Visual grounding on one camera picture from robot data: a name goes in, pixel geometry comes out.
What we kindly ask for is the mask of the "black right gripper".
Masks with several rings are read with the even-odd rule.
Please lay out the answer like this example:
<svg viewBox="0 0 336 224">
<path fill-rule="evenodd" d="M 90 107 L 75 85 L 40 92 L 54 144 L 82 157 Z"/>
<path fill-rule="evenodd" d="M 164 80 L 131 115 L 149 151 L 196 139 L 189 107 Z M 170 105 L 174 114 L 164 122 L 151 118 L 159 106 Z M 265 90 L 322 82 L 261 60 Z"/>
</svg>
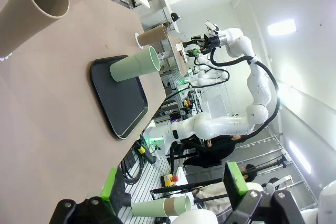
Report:
<svg viewBox="0 0 336 224">
<path fill-rule="evenodd" d="M 200 49 L 194 48 L 187 50 L 186 55 L 187 56 L 196 56 L 198 54 L 206 55 L 209 53 L 209 49 L 213 49 L 220 46 L 220 38 L 218 35 L 209 37 L 204 34 L 204 38 L 202 38 L 201 36 L 193 36 L 189 41 L 183 42 L 184 46 L 189 45 L 201 46 L 202 44 L 204 44 L 203 48 Z"/>
</svg>

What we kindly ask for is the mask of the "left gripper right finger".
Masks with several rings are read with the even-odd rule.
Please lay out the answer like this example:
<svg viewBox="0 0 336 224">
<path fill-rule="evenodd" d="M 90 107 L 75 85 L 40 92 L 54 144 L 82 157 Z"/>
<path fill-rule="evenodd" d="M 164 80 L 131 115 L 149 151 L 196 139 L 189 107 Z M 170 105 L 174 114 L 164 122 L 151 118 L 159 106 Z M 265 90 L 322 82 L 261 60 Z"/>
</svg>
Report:
<svg viewBox="0 0 336 224">
<path fill-rule="evenodd" d="M 278 190 L 267 195 L 248 189 L 235 162 L 225 164 L 223 182 L 233 210 L 225 223 L 305 223 L 291 192 Z"/>
</svg>

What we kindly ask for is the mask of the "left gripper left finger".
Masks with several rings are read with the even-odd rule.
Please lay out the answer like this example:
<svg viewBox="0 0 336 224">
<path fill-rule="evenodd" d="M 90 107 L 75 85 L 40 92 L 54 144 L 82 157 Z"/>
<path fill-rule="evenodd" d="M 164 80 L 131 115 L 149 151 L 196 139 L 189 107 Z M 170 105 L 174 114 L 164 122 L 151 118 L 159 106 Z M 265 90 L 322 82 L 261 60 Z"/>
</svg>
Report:
<svg viewBox="0 0 336 224">
<path fill-rule="evenodd" d="M 127 193 L 121 168 L 111 169 L 98 196 L 81 203 L 72 199 L 58 202 L 50 223 L 122 223 L 118 213 L 127 205 Z"/>
</svg>

